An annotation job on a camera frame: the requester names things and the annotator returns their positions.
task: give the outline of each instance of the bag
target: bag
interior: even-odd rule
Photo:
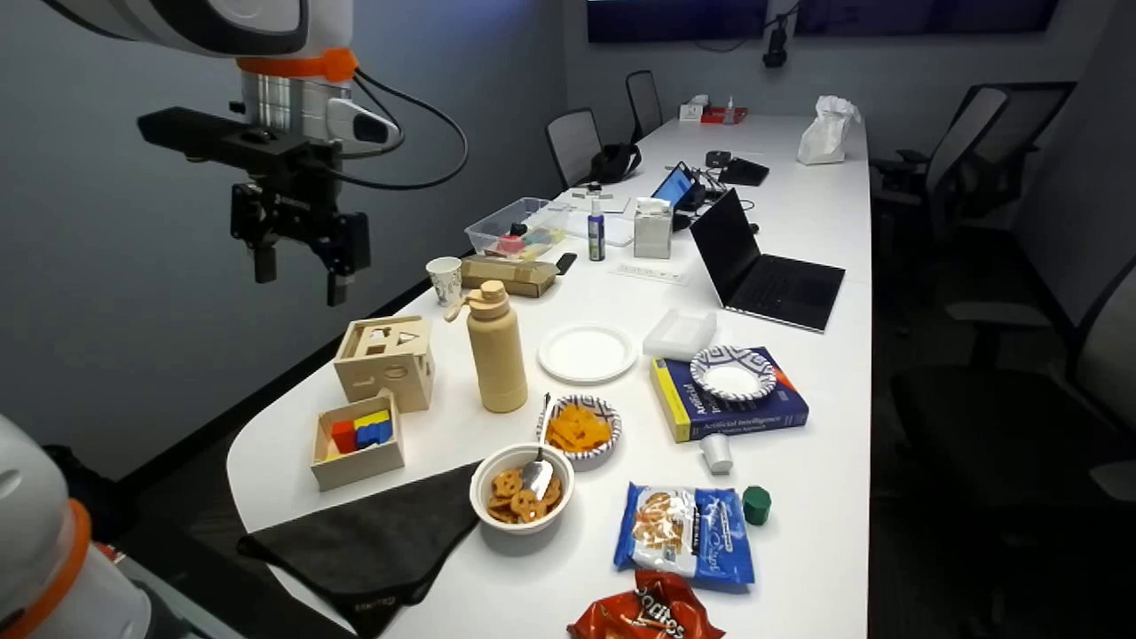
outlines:
[[[637,168],[643,164],[638,155],[638,145],[602,145],[596,155],[594,155],[594,182],[622,182],[630,175],[637,175]]]
[[[850,100],[820,95],[817,118],[795,149],[795,158],[807,168],[844,164],[850,158],[850,131],[860,120],[860,111]]]

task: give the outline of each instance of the snack bag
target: snack bag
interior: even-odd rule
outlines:
[[[637,590],[602,595],[568,626],[573,639],[720,639],[680,573],[637,571]]]
[[[736,489],[630,485],[617,569],[657,569],[708,590],[750,590],[751,553]]]

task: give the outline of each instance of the blue book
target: blue book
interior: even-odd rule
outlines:
[[[785,430],[785,427],[807,427],[809,403],[791,385],[785,368],[766,349],[751,349],[779,368],[779,385],[766,398],[755,400],[725,400],[708,392],[684,357],[657,357],[653,360],[653,385],[663,400],[667,423],[675,439],[704,439],[710,433],[759,433],[759,430]]]

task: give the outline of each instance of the box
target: box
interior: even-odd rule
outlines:
[[[336,442],[329,439],[329,427],[336,417],[359,417],[370,410],[387,410],[389,416],[389,439],[342,453]],[[400,468],[400,427],[399,427],[399,400],[389,391],[380,391],[376,398],[350,400],[346,408],[324,410],[316,423],[316,449],[314,449],[314,473],[318,489],[334,489],[367,475],[380,475],[389,468]]]
[[[548,211],[548,200],[527,195],[467,223],[465,233],[477,255],[534,262],[564,239],[564,217]]]
[[[349,400],[376,398],[385,385],[400,410],[425,410],[434,391],[434,355],[418,316],[376,316],[349,324],[334,355],[334,374]]]
[[[708,392],[684,357],[657,357],[653,368],[653,391],[663,400],[667,427],[675,439],[704,439],[710,433],[740,437],[740,433],[759,433],[759,430],[789,430],[809,423],[807,398],[791,385],[785,368],[773,360],[766,349],[751,349],[779,368],[779,385],[766,398],[755,400],[725,400]]]

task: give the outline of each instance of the wall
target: wall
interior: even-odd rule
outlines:
[[[557,188],[542,120],[564,105],[562,8],[359,0],[355,13],[361,67],[465,124],[472,155],[434,190],[346,188],[342,208],[374,211],[376,255],[349,306],[328,307],[324,265],[297,243],[279,249],[278,285],[251,285],[245,243],[228,239],[239,169],[185,164],[135,131],[165,105],[223,112],[239,95],[228,60],[5,4],[0,410],[125,475],[424,281],[428,255],[460,250],[467,220]],[[349,169],[444,175],[456,134],[389,105],[404,149]]]
[[[1076,326],[1136,260],[1136,4],[1118,4],[1053,131],[1014,239]]]
[[[1111,4],[1061,0],[1044,36],[791,37],[789,65],[766,72],[766,43],[727,54],[710,43],[589,47],[586,0],[564,0],[568,100],[596,111],[606,143],[624,138],[632,112],[622,78],[653,67],[667,111],[708,91],[717,104],[736,95],[755,112],[813,112],[817,95],[833,91],[863,111],[877,153],[931,149],[973,80],[1080,78]]]

